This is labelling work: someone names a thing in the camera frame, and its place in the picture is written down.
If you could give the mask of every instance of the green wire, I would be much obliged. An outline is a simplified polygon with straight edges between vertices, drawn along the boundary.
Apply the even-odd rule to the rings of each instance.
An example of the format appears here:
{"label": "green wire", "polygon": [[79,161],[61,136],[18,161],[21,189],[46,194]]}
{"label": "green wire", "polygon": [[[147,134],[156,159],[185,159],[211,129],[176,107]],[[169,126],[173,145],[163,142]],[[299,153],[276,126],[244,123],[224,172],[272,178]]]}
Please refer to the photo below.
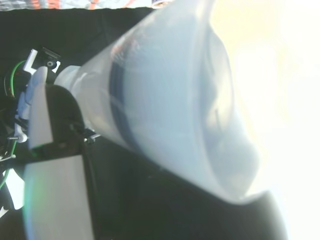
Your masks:
{"label": "green wire", "polygon": [[[14,140],[14,141],[13,141],[13,145],[12,145],[12,150],[11,150],[11,153],[10,153],[10,156],[12,156],[12,155],[15,153],[16,145],[17,145],[17,140]],[[2,180],[2,182],[0,183],[0,190],[1,190],[1,188],[5,185],[5,183],[6,183],[6,181],[7,181],[7,178],[8,178],[8,175],[9,175],[9,171],[10,171],[10,170],[6,170],[6,171],[5,171],[3,180]]]}
{"label": "green wire", "polygon": [[14,76],[15,76],[15,73],[16,73],[16,71],[17,71],[17,68],[18,68],[21,64],[23,64],[24,62],[25,62],[25,60],[23,60],[23,61],[21,61],[21,62],[18,62],[18,63],[14,66],[14,68],[13,68],[13,70],[12,70],[12,73],[11,73],[11,77],[10,77],[10,90],[11,90],[11,94],[12,94],[13,97],[15,97]]}

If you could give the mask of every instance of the white cloth with orange stripes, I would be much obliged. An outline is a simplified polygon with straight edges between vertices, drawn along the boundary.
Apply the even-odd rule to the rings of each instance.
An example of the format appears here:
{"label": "white cloth with orange stripes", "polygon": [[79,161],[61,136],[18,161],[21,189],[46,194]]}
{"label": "white cloth with orange stripes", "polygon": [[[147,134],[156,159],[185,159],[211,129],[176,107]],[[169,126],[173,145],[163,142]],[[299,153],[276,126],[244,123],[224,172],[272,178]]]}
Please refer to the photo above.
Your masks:
{"label": "white cloth with orange stripes", "polygon": [[151,7],[152,0],[0,0],[0,11],[16,9],[121,9]]}

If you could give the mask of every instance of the orange stripe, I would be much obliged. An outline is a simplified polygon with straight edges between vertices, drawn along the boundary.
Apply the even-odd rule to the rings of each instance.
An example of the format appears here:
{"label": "orange stripe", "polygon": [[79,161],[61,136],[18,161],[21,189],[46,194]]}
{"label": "orange stripe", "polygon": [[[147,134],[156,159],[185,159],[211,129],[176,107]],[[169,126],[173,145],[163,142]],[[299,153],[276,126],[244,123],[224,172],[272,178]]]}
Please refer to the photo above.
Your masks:
{"label": "orange stripe", "polygon": [[49,9],[59,9],[60,0],[48,0]]}
{"label": "orange stripe", "polygon": [[40,9],[39,0],[32,0],[31,3],[34,9]]}
{"label": "orange stripe", "polygon": [[126,5],[124,5],[122,8],[125,9],[125,8],[129,7],[131,4],[133,4],[134,2],[135,2],[135,0],[129,0],[129,2]]}
{"label": "orange stripe", "polygon": [[94,10],[96,8],[96,4],[99,2],[99,0],[93,0],[90,4],[89,9]]}

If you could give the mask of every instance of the black background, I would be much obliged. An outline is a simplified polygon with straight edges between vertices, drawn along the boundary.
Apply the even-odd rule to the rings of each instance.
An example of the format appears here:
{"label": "black background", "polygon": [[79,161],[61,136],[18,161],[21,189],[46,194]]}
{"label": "black background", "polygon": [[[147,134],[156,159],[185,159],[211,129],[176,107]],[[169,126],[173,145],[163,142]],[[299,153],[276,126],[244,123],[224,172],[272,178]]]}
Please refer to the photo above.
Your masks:
{"label": "black background", "polygon": [[[60,70],[82,65],[150,12],[147,8],[0,12],[0,76],[40,46],[62,56]],[[98,203],[104,239],[286,239],[269,194],[249,205],[229,205],[105,139],[100,138],[89,153],[99,164],[96,174],[104,189]],[[28,158],[25,144],[18,144],[16,155],[20,162]],[[2,239],[25,239],[21,211],[0,219]]]}

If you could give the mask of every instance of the green cable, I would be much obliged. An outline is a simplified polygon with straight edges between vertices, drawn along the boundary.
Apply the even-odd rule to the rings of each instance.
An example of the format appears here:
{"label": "green cable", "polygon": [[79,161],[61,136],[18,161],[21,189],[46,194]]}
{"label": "green cable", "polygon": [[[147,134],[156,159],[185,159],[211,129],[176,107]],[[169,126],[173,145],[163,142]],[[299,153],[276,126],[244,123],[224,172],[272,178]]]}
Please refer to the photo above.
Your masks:
{"label": "green cable", "polygon": [[[16,145],[17,145],[17,141],[14,140],[14,141],[13,141],[13,145],[12,145],[12,150],[11,150],[11,153],[10,153],[10,156],[12,156],[12,155],[15,153]],[[0,183],[0,190],[1,190],[1,188],[5,185],[5,183],[6,183],[6,181],[7,181],[7,178],[8,178],[8,175],[9,175],[9,171],[10,171],[10,170],[6,170],[6,171],[5,171],[3,180],[2,180],[2,182]]]}
{"label": "green cable", "polygon": [[13,68],[13,70],[12,70],[12,73],[11,73],[11,77],[10,77],[10,90],[11,90],[11,94],[12,94],[13,97],[15,97],[15,91],[14,91],[14,76],[15,76],[15,73],[16,73],[16,71],[17,71],[17,68],[18,68],[21,64],[23,64],[24,62],[25,62],[25,60],[23,60],[23,61],[21,61],[21,62],[18,62],[18,63],[14,66],[14,68]]}

